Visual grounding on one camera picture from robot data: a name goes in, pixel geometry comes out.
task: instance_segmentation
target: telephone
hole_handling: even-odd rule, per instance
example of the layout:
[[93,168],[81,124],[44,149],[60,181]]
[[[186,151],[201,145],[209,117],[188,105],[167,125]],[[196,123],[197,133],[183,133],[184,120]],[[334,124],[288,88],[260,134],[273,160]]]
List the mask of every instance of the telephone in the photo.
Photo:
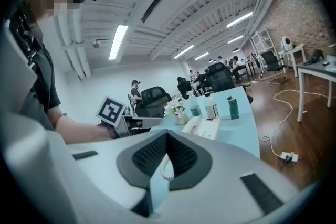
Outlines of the telephone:
[[[210,140],[216,140],[219,133],[220,119],[201,119],[198,116],[192,117],[191,120],[184,126],[182,132],[188,134],[194,134],[199,137],[207,138]],[[165,172],[166,166],[170,162],[168,155],[164,156],[161,165],[161,175],[164,179],[171,181],[174,179],[174,172],[170,174]]]
[[323,52],[322,50],[314,50],[311,59],[307,62],[304,62],[303,65],[308,66],[311,65],[312,63],[316,63],[322,58],[324,60]]

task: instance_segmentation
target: green bottle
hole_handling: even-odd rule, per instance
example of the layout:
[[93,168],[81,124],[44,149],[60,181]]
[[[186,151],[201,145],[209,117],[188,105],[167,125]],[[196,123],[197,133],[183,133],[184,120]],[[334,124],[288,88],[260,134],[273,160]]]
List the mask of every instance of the green bottle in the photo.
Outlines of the green bottle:
[[231,119],[232,120],[238,119],[239,118],[239,110],[238,110],[237,99],[232,98],[231,95],[230,95],[230,96],[227,97],[227,101],[229,102]]

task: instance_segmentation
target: water bottle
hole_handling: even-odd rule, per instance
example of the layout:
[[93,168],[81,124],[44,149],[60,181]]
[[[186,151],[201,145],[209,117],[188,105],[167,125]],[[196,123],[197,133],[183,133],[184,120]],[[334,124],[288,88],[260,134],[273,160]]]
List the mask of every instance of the water bottle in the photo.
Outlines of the water bottle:
[[238,104],[237,104],[237,99],[232,98],[231,95],[227,97],[227,101],[229,102],[229,107],[230,107],[230,114],[231,114],[231,119],[238,119],[239,118],[239,110],[238,110]]
[[198,105],[198,101],[197,101],[196,96],[194,95],[194,92],[193,91],[189,91],[188,95],[189,95],[190,110],[191,110],[192,115],[194,117],[197,117],[197,116],[201,115],[202,114],[201,113],[201,108]]
[[219,112],[215,100],[210,96],[209,92],[206,92],[204,95],[204,105],[206,113],[208,115],[208,119],[219,119]]

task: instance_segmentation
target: man with cap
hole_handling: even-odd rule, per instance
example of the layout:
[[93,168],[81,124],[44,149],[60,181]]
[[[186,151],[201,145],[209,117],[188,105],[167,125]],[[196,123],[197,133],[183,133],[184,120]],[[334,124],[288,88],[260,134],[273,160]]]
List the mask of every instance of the man with cap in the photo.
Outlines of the man with cap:
[[131,88],[131,95],[133,95],[134,99],[136,100],[136,105],[140,104],[142,101],[140,92],[139,92],[139,83],[137,80],[132,81],[132,88]]

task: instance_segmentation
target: power strip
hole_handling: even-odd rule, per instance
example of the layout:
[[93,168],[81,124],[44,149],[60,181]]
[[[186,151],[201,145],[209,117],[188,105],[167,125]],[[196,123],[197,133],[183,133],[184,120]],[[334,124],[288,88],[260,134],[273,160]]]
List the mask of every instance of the power strip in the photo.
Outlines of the power strip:
[[290,161],[291,163],[297,163],[297,161],[298,161],[298,159],[299,159],[299,155],[294,154],[294,152],[292,152],[292,153],[282,152],[280,158],[281,158],[283,161],[287,161],[287,159],[288,159],[289,157],[292,157],[292,160]]

